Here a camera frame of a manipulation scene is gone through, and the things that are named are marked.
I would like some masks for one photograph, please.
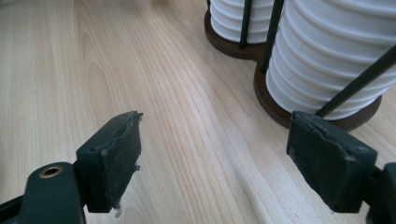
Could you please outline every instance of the wooden base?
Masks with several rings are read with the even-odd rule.
[[[245,49],[240,49],[238,43],[222,38],[213,30],[209,11],[205,14],[205,33],[209,42],[219,51],[235,58],[249,59],[257,63],[253,82],[257,99],[271,118],[282,126],[289,128],[291,113],[282,109],[271,97],[267,90],[265,74],[260,71],[264,59],[265,44],[247,45]],[[331,123],[346,131],[356,129],[373,117],[381,104],[381,98],[379,96],[356,114],[345,119],[332,120]]]

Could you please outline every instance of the wooden floor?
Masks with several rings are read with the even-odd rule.
[[[121,217],[88,223],[364,223],[332,212],[285,153],[256,64],[214,49],[205,0],[0,1],[0,203],[34,169],[76,160],[112,117],[144,113]],[[396,89],[351,132],[396,161]]]

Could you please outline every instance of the white stacked cups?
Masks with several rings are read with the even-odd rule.
[[[286,111],[314,114],[395,44],[395,0],[286,0],[267,89]],[[325,119],[357,113],[395,82],[393,66]]]
[[[247,32],[249,44],[265,42],[274,0],[253,0]],[[239,42],[245,0],[211,0],[210,14],[213,30],[224,39]]]

